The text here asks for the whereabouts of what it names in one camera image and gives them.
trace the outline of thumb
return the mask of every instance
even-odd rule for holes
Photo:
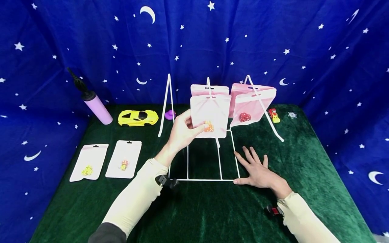
[[[208,124],[202,124],[196,128],[193,128],[191,131],[194,136],[199,135],[200,133],[204,132],[204,130],[208,127]]]
[[[251,185],[251,179],[250,177],[247,178],[237,178],[234,180],[235,185]]]

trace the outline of car window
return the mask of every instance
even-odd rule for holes
[[[144,111],[140,111],[140,112],[139,112],[139,119],[140,119],[140,120],[144,120],[144,119],[146,119],[146,118],[147,118],[147,113],[144,112]]]
[[[127,114],[127,115],[123,115],[122,117],[123,118],[129,118],[131,116],[131,113]]]

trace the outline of pink zip bag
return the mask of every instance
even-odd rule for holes
[[[246,80],[245,80],[244,84],[232,84],[230,112],[228,114],[229,118],[232,118],[234,116],[235,98],[236,98],[237,95],[247,94],[247,93],[254,93],[254,89],[256,91],[262,91],[262,90],[267,90],[267,89],[274,89],[274,87],[263,86],[263,85],[251,86],[250,84],[246,84],[246,82],[247,82],[247,77],[246,77]]]
[[[227,136],[228,112],[230,108],[230,89],[225,86],[191,85],[191,116],[193,127],[204,122],[208,128],[196,138],[225,138]]]
[[[207,84],[192,84],[191,85],[192,96],[197,95],[214,95],[214,94],[230,94],[230,88],[227,86],[210,85],[209,77],[207,78]]]
[[[249,125],[261,120],[277,93],[276,89],[267,89],[255,93],[239,94],[236,96],[233,119],[230,127]]]

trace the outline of blue fabric curtain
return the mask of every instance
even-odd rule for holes
[[[371,231],[389,237],[388,1],[1,5],[0,242],[29,240],[86,129],[68,66],[105,104],[162,104],[168,73],[175,103],[207,77],[276,87],[275,103],[303,107]]]

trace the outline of green velvet tablecloth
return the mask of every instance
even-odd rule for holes
[[[188,106],[176,106],[182,113]],[[292,189],[307,201],[315,214],[343,243],[372,243],[371,233],[316,137],[303,111],[294,105],[272,105],[281,122],[274,124],[285,139],[281,142],[265,117],[248,126],[233,127],[236,150],[253,146],[258,155],[269,156],[269,167],[285,178]],[[154,126],[121,127],[117,117],[122,110],[155,110],[162,106],[117,105],[108,107],[114,121],[101,124],[96,117],[78,146],[31,242],[87,242],[116,196],[131,181],[106,178],[108,163],[117,140],[142,141],[137,171],[154,157],[167,141],[172,121],[165,120],[161,138],[161,117]],[[288,117],[288,112],[297,118]],[[103,169],[97,180],[69,182],[80,149],[85,144],[109,143]],[[223,179],[235,179],[237,169],[231,137],[220,139]],[[189,177],[220,179],[215,139],[195,139],[189,147]],[[241,176],[247,176],[239,165]],[[171,177],[186,178],[186,149],[172,164]],[[238,186],[232,182],[181,182],[173,195],[163,189],[151,205],[128,242],[297,242],[281,219],[268,219],[263,208],[275,203],[269,189]]]

